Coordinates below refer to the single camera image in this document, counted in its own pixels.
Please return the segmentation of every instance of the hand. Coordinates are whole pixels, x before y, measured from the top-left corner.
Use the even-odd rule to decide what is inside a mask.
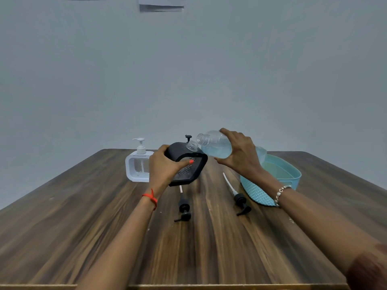
[[[219,164],[228,166],[249,180],[253,179],[257,173],[264,171],[250,137],[244,136],[240,132],[229,131],[226,128],[220,129],[220,132],[227,136],[233,151],[227,158],[215,157]]]
[[[191,164],[191,160],[174,162],[168,159],[164,152],[168,145],[162,145],[149,157],[149,188],[153,189],[154,197],[159,198],[177,172]]]

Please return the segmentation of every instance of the white soap dispenser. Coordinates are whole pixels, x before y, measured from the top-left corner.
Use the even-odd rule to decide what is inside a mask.
[[[132,152],[125,159],[126,176],[134,182],[149,182],[149,157],[153,155],[152,151],[147,151],[143,146],[143,138],[134,138],[140,145],[137,151]]]

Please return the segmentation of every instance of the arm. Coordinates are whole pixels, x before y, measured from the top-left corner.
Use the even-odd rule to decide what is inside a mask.
[[[149,159],[149,188],[146,193],[159,199],[176,173],[190,161],[173,162],[164,156],[167,145],[161,146]],[[97,262],[78,284],[77,290],[125,289],[137,253],[147,231],[155,204],[143,196],[121,230]]]
[[[251,138],[225,128],[220,131],[230,140],[233,151],[226,159],[215,158],[217,162],[235,170],[275,199],[283,184],[261,167]],[[365,250],[373,250],[380,243],[342,216],[293,189],[286,189],[278,204],[343,274],[348,273]]]

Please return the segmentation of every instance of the blue plastic container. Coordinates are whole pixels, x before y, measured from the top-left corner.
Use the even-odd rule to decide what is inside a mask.
[[[301,172],[287,161],[278,156],[266,155],[262,167],[284,185],[291,185],[295,190],[300,182]],[[259,186],[241,176],[241,184],[249,197],[257,203],[266,206],[275,206],[274,200]]]

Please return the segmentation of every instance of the clear plastic bottle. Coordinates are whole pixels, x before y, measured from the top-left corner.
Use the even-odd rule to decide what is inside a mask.
[[[201,145],[201,150],[209,156],[227,158],[233,150],[227,136],[217,130],[211,130],[205,134],[200,133],[196,137],[196,141]],[[259,162],[262,164],[265,161],[267,151],[260,146],[255,146],[255,149]]]

